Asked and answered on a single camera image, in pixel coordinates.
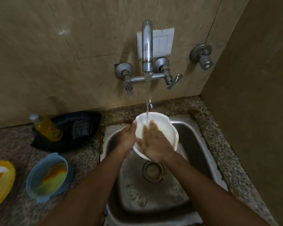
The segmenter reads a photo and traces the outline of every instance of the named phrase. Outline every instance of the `white bowl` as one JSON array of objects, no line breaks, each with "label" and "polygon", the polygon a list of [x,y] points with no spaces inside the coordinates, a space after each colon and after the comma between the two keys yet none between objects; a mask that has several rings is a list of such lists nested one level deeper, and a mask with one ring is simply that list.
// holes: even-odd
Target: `white bowl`
[{"label": "white bowl", "polygon": [[[176,128],[172,125],[170,119],[161,113],[156,112],[149,112],[148,119],[147,119],[147,113],[142,113],[138,115],[136,118],[137,121],[137,128],[136,128],[136,138],[143,138],[143,128],[144,125],[149,127],[149,123],[151,120],[154,120],[154,122],[157,124],[157,127],[162,133],[165,135],[165,137],[168,139],[170,144],[173,146],[174,150],[177,150],[177,144],[178,144],[178,132]],[[133,146],[133,150],[142,158],[146,160],[150,160],[147,156],[145,156],[142,153],[141,147],[136,142]]]}]

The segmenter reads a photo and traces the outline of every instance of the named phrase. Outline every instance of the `running water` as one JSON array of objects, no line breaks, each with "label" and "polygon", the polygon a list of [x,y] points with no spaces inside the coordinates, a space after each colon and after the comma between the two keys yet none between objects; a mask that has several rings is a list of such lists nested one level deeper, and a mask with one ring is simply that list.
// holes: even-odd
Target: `running water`
[{"label": "running water", "polygon": [[150,85],[151,85],[151,79],[152,79],[152,72],[145,72],[144,73],[144,78],[147,82],[147,101],[146,101],[146,106],[147,106],[147,124],[149,124],[148,120],[148,114],[149,114],[149,103],[151,102],[150,99]]}]

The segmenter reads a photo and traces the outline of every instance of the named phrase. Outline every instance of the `white bottle cap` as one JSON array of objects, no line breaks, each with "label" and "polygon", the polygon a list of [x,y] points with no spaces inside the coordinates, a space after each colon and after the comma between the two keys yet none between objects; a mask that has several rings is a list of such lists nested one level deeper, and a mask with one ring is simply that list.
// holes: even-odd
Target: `white bottle cap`
[{"label": "white bottle cap", "polygon": [[38,118],[39,118],[39,115],[36,114],[36,113],[31,114],[30,117],[29,117],[29,119],[30,119],[31,121],[34,121],[34,120],[36,120],[36,119],[38,119]]}]

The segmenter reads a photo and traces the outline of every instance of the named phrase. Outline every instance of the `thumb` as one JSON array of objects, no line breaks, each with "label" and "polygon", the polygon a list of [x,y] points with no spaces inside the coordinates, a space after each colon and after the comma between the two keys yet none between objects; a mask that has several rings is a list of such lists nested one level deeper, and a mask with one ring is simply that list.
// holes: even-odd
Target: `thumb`
[{"label": "thumb", "polygon": [[143,151],[146,149],[146,143],[145,143],[144,140],[137,138],[136,142],[140,145],[140,147],[142,148]]},{"label": "thumb", "polygon": [[134,120],[134,121],[132,122],[132,124],[131,124],[130,131],[133,132],[133,133],[135,133],[136,127],[137,127],[137,121]]}]

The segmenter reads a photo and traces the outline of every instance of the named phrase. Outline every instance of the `granite countertop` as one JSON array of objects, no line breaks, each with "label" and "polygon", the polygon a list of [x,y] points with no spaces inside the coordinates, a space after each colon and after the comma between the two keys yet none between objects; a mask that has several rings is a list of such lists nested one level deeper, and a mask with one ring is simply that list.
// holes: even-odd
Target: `granite countertop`
[{"label": "granite countertop", "polygon": [[[200,97],[156,102],[151,111],[163,113],[167,116],[179,114],[195,116],[229,191],[271,225],[277,225]],[[75,166],[74,181],[69,189],[72,189],[99,163],[104,127],[131,123],[137,115],[143,112],[145,112],[145,105],[101,111],[103,119],[96,137],[85,147],[62,154],[68,162]],[[40,204],[36,204],[36,201],[28,196],[25,189],[26,179],[34,165],[48,154],[32,148],[30,146],[32,140],[31,126],[0,129],[0,160],[11,161],[17,171],[15,184],[10,194],[0,204],[0,225],[35,225],[47,211],[63,199],[67,192],[65,191],[63,194]]]}]

